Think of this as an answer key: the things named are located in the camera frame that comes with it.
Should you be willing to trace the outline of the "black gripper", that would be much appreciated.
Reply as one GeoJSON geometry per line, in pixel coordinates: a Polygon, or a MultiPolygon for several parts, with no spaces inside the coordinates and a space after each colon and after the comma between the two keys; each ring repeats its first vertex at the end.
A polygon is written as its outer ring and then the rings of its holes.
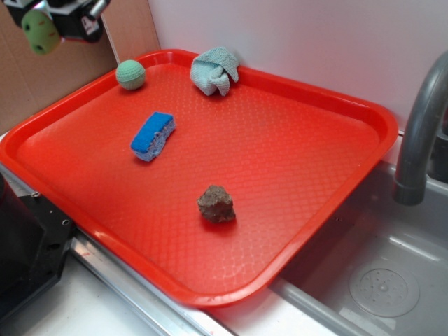
{"type": "Polygon", "coordinates": [[[62,39],[96,43],[102,37],[102,13],[110,1],[4,1],[14,23],[21,27],[30,10],[46,13],[54,22],[62,39]]]}

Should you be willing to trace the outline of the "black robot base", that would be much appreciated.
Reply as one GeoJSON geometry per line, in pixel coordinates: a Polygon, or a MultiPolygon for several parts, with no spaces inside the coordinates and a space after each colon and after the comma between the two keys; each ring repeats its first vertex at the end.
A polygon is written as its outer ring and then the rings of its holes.
{"type": "Polygon", "coordinates": [[[1,177],[1,322],[61,278],[75,225],[42,195],[18,196],[1,177]]]}

